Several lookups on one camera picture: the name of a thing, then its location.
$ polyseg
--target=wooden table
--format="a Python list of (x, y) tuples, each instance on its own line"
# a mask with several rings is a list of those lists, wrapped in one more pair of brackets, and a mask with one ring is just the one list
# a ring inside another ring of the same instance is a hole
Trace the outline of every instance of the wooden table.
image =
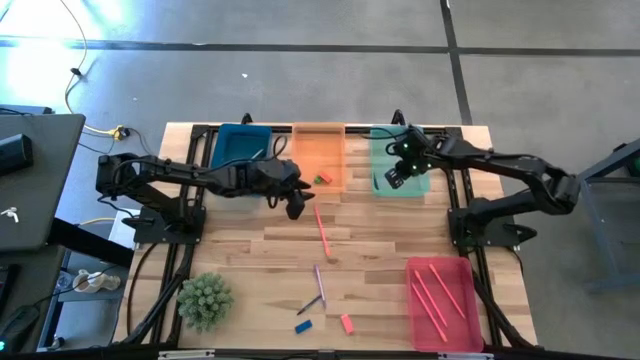
[[(160, 157), (186, 160), (193, 123), (167, 124)], [(485, 126), (463, 126), (475, 146), (491, 146)], [(289, 149), (280, 156), (289, 157)], [(446, 210), (450, 207), (442, 171), (430, 173), (431, 190), (419, 198), (380, 198), (371, 193), (369, 142), (347, 135), (347, 187), (342, 194), (317, 196), (300, 219), (287, 218), (284, 204), (269, 209), (265, 199), (224, 199), (205, 195), (207, 223), (196, 247), (191, 276), (217, 272), (230, 283), (235, 304), (213, 333), (184, 327), (181, 348), (413, 350), (409, 336), (404, 268), (412, 256), (457, 256), (450, 243)], [(459, 174), (457, 183), (462, 184)], [(476, 196), (503, 196), (498, 176), (471, 171)], [(178, 186), (158, 184), (170, 196)], [(461, 206), (464, 194), (460, 191)], [(324, 255), (313, 204), (318, 204), (331, 245)], [(146, 247), (136, 251), (129, 279)], [(133, 326), (158, 296), (168, 246), (158, 245), (144, 264), (132, 306)], [(497, 303), (522, 335), (536, 341), (518, 261), (504, 249), (487, 248)], [(316, 304), (296, 312), (318, 294), (313, 265), (320, 264), (327, 308)], [(115, 340), (126, 334), (126, 298)], [(486, 311), (477, 300), (483, 337), (490, 342)], [(162, 340), (175, 303), (168, 306)], [(340, 315), (355, 327), (346, 336)], [(294, 327), (311, 319), (313, 329), (296, 335)]]

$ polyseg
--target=orange tray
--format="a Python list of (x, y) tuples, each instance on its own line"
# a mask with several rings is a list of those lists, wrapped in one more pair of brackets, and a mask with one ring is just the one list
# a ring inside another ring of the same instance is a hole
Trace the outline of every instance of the orange tray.
[[(292, 158), (300, 167), (302, 180), (311, 184), (314, 193), (339, 193), (345, 189), (345, 130), (343, 123), (294, 123)], [(331, 183), (316, 184), (320, 172)]]

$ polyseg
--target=concrete floor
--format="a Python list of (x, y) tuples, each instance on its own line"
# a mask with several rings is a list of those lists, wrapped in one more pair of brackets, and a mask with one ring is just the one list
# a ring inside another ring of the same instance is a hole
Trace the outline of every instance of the concrete floor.
[[(78, 38), (55, 1), (16, 0), (0, 34)], [(639, 49), (640, 2), (449, 0), (458, 46)], [(137, 42), (447, 45), (438, 0), (72, 1), (95, 40)], [(21, 38), (0, 48), (0, 102), (65, 112), (68, 68), (81, 51)], [(640, 136), (640, 57), (461, 55), (473, 124), (495, 148), (527, 152), (578, 172)], [(104, 128), (132, 126), (159, 149), (168, 121), (386, 123), (404, 110), (419, 124), (461, 124), (447, 54), (92, 50), (75, 111)], [(82, 142), (107, 149), (106, 140)], [(136, 139), (114, 152), (142, 153)], [(78, 149), (58, 216), (71, 222), (113, 211), (94, 201), (97, 154)], [(505, 180), (507, 193), (521, 188)], [(122, 205), (133, 204), (122, 202)], [(640, 292), (587, 294), (603, 276), (582, 209), (519, 216), (540, 231), (522, 258), (536, 333), (554, 350), (640, 357)]]

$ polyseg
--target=pink straw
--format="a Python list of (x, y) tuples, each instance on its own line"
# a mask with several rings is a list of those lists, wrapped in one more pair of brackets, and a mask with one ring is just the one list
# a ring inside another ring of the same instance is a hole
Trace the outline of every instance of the pink straw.
[(458, 313), (460, 314), (460, 316), (462, 316), (463, 319), (466, 319), (467, 317), (464, 316), (464, 313), (462, 312), (462, 310), (460, 310), (460, 306), (458, 306), (456, 299), (453, 298), (453, 295), (451, 295), (449, 288), (447, 288), (447, 285), (444, 284), (444, 281), (442, 281), (442, 279), (440, 278), (440, 275), (438, 275), (438, 271), (436, 270), (435, 266), (433, 266), (433, 264), (429, 264), (429, 269), (431, 269), (431, 271), (433, 272), (433, 275), (436, 276), (436, 278), (438, 279), (438, 282), (440, 283), (440, 285), (442, 285), (444, 292), (447, 293), (447, 296), (449, 296), (449, 299), (453, 303), (453, 306), (456, 307), (456, 310), (458, 310)]
[(442, 332), (442, 329), (440, 329), (440, 326), (438, 326), (438, 323), (436, 322), (436, 319), (433, 317), (433, 314), (431, 313), (431, 310), (429, 310), (429, 307), (427, 307), (427, 303), (424, 302), (424, 299), (420, 295), (420, 292), (418, 291), (418, 288), (416, 288), (416, 284), (411, 283), (411, 287), (413, 288), (413, 291), (415, 291), (416, 295), (418, 295), (418, 299), (420, 299), (420, 302), (422, 303), (422, 307), (424, 307), (424, 309), (427, 311), (427, 314), (429, 314), (429, 318), (431, 318), (431, 322), (433, 323), (433, 325), (438, 330), (438, 334), (440, 334), (440, 338), (442, 339), (442, 341), (447, 342), (447, 337)]
[(318, 228), (320, 228), (320, 235), (322, 236), (322, 244), (324, 245), (324, 253), (327, 256), (331, 256), (331, 250), (329, 249), (329, 243), (327, 242), (327, 236), (324, 233), (324, 227), (322, 226), (322, 220), (320, 220), (320, 212), (318, 212), (318, 205), (313, 205), (313, 211), (316, 213), (316, 220), (318, 221)]
[(422, 276), (420, 276), (420, 273), (417, 270), (413, 270), (413, 273), (418, 278), (420, 285), (422, 285), (422, 290), (424, 290), (424, 292), (427, 293), (427, 297), (429, 298), (431, 305), (433, 305), (433, 308), (436, 309), (436, 313), (438, 313), (438, 317), (440, 318), (444, 326), (449, 327), (449, 325), (447, 325), (447, 320), (444, 319), (444, 316), (442, 316), (442, 313), (440, 312), (438, 305), (436, 305), (436, 302), (433, 300), (433, 297), (431, 297), (431, 293), (429, 292), (429, 289), (427, 289), (427, 285), (425, 285), (424, 281), (422, 281)]

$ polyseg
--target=succulent plant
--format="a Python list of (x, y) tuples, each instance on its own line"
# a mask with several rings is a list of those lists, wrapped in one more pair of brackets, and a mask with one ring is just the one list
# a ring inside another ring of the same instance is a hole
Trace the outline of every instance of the succulent plant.
[(231, 288), (219, 274), (204, 273), (182, 282), (178, 293), (178, 313), (198, 333), (211, 331), (224, 319), (233, 304)]

